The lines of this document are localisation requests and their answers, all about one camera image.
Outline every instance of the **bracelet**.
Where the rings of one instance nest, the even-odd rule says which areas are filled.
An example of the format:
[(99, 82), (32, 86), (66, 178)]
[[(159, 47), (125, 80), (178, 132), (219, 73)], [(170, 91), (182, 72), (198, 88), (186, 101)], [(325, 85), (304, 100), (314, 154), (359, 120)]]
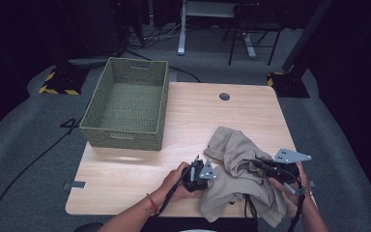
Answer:
[(159, 208), (156, 205), (156, 203), (153, 201), (153, 199), (152, 199), (152, 197), (150, 196), (149, 193), (147, 193), (147, 198), (149, 198), (150, 202), (152, 202), (152, 206), (155, 209), (155, 214), (158, 214), (159, 213)]

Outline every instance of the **chair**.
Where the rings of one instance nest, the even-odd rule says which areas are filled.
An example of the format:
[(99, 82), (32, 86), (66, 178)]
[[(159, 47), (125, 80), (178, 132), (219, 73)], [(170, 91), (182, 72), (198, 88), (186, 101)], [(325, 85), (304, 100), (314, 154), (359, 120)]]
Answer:
[(243, 33), (249, 36), (249, 33), (261, 33), (262, 37), (258, 40), (259, 44), (269, 32), (276, 32), (275, 41), (273, 45), (255, 45), (255, 47), (272, 47), (270, 60), (268, 65), (271, 64), (273, 53), (275, 52), (276, 45), (278, 43), (279, 35), (283, 29), (282, 21), (283, 15), (286, 11), (282, 11), (282, 14), (278, 12), (281, 6), (285, 6), (287, 1), (281, 0), (281, 2), (275, 0), (264, 0), (257, 2), (242, 2), (239, 5), (234, 6), (234, 18), (232, 25), (228, 27), (224, 38), (225, 41), (231, 27), (234, 28), (233, 41), (231, 45), (230, 58), (228, 60), (228, 65), (231, 65), (231, 60), (233, 58), (235, 40), (237, 33)]

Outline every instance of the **wooden table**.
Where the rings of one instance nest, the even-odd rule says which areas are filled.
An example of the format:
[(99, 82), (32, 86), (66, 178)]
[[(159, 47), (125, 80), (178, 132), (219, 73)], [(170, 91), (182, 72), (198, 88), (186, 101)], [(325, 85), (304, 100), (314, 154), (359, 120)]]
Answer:
[[(220, 99), (227, 93), (229, 101)], [(275, 92), (268, 86), (170, 83), (164, 139), (160, 152), (92, 147), (87, 143), (66, 205), (71, 215), (116, 215), (159, 187), (182, 161), (203, 154), (217, 127), (242, 131), (274, 156), (295, 145)], [(212, 159), (213, 165), (218, 161)], [(224, 217), (243, 217), (243, 203), (228, 205)], [(297, 208), (287, 201), (288, 217)], [(199, 199), (168, 204), (164, 217), (201, 217)]]

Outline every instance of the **cloth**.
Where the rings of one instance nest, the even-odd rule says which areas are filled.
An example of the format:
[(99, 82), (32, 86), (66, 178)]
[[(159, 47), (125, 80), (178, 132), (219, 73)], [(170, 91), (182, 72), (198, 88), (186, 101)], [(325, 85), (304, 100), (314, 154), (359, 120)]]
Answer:
[(200, 211), (207, 221), (216, 221), (229, 202), (243, 200), (243, 195), (249, 194), (258, 215), (272, 227), (280, 223), (286, 215), (282, 192), (251, 162), (256, 158), (270, 160), (270, 154), (261, 151), (240, 130), (224, 127), (217, 128), (204, 153), (224, 163), (214, 169), (216, 178), (209, 181), (201, 197)]

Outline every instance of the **cable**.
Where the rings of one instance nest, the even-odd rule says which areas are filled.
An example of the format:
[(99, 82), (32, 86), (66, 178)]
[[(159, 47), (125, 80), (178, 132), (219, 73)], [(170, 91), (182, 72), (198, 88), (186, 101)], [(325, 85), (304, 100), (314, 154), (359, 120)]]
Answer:
[[(140, 58), (145, 59), (145, 60), (148, 60), (148, 61), (152, 61), (152, 59), (147, 58), (147, 57), (145, 57), (145, 56), (142, 56), (142, 55), (140, 55), (140, 54), (137, 54), (137, 53), (135, 53), (135, 52), (133, 52), (133, 51), (130, 51), (130, 50), (128, 50), (128, 49), (126, 49), (126, 51), (127, 51), (128, 53), (134, 55), (134, 56), (140, 57)], [(173, 66), (169, 66), (169, 68), (172, 69), (172, 70), (175, 70), (175, 71), (179, 71), (179, 72), (183, 72), (183, 73), (189, 74), (189, 75), (191, 75), (192, 77), (194, 77), (195, 80), (197, 80), (198, 83), (202, 83), (202, 81), (201, 81), (201, 80), (200, 80), (196, 75), (194, 75), (194, 74), (192, 74), (192, 73), (190, 73), (190, 72), (187, 72), (187, 71), (181, 70), (181, 69), (176, 68), (176, 67), (173, 67)]]
[(182, 176), (179, 178), (179, 180), (177, 181), (177, 183), (173, 186), (173, 188), (171, 188), (171, 189), (167, 192), (167, 194), (165, 195), (164, 203), (162, 204), (161, 208), (159, 209), (158, 214), (153, 215), (154, 218), (157, 218), (159, 215), (161, 215), (161, 213), (164, 211), (165, 207), (167, 207), (168, 202), (170, 202), (171, 197), (173, 197), (174, 192), (176, 192), (176, 190), (177, 190), (177, 187), (180, 186), (180, 185), (182, 184), (183, 177), (186, 175), (187, 171), (188, 171), (190, 168), (191, 168), (191, 165), (188, 166), (188, 167), (185, 169), (185, 171), (183, 171), (183, 174), (182, 174)]
[(146, 41), (144, 46), (143, 45), (138, 45), (138, 44), (133, 44), (133, 42), (138, 42), (139, 41), (138, 39), (128, 39), (128, 41), (126, 42), (126, 46), (128, 46), (129, 48), (132, 48), (132, 49), (143, 49), (143, 48), (150, 48), (153, 45), (155, 45), (157, 43), (160, 43), (160, 42), (169, 41), (169, 40), (173, 39), (174, 37), (180, 36), (180, 34), (174, 34), (174, 35), (170, 36), (170, 34), (173, 31), (175, 31), (180, 25), (181, 24), (175, 26), (172, 29), (167, 30), (166, 32), (162, 32), (161, 28), (160, 28), (159, 32), (155, 35), (153, 35), (153, 33), (156, 31), (156, 29), (153, 30), (152, 33), (149, 36), (144, 38), (144, 40)]
[[(298, 183), (298, 189), (302, 189), (302, 182), (300, 180), (300, 177), (297, 177), (296, 179)], [(297, 225), (298, 220), (300, 219), (300, 214), (302, 213), (302, 205), (303, 205), (304, 199), (305, 199), (305, 192), (302, 195), (300, 195), (300, 199), (298, 201), (298, 206), (297, 206), (297, 212), (295, 213), (294, 219), (291, 221), (291, 225), (288, 228), (288, 232), (294, 231), (294, 228)]]
[(37, 162), (40, 158), (42, 158), (44, 155), (46, 155), (47, 152), (49, 152), (54, 146), (56, 146), (60, 141), (62, 141), (73, 129), (75, 129), (80, 121), (82, 121), (83, 118), (81, 118), (75, 125), (73, 125), (65, 134), (63, 134), (56, 142), (54, 142), (49, 148), (47, 148), (43, 153), (41, 153), (37, 158), (35, 158), (29, 165), (27, 165), (17, 176), (11, 181), (11, 183), (5, 188), (5, 190), (2, 192), (0, 196), (0, 203), (2, 199), (4, 198), (5, 194), (8, 192), (8, 190), (14, 185), (14, 183), (25, 173), (35, 162)]
[[(245, 214), (245, 219), (254, 226), (254, 230), (255, 231), (258, 231), (258, 217), (257, 217), (257, 209), (255, 208), (255, 205), (254, 203), (252, 202), (251, 198), (249, 198), (249, 195), (248, 194), (244, 194), (245, 196), (245, 207), (244, 207), (244, 210), (243, 210), (243, 213)], [(250, 221), (248, 219), (248, 215), (246, 213), (246, 208), (247, 208), (247, 205), (249, 204), (249, 210), (252, 214), (252, 217), (253, 217), (253, 221)]]

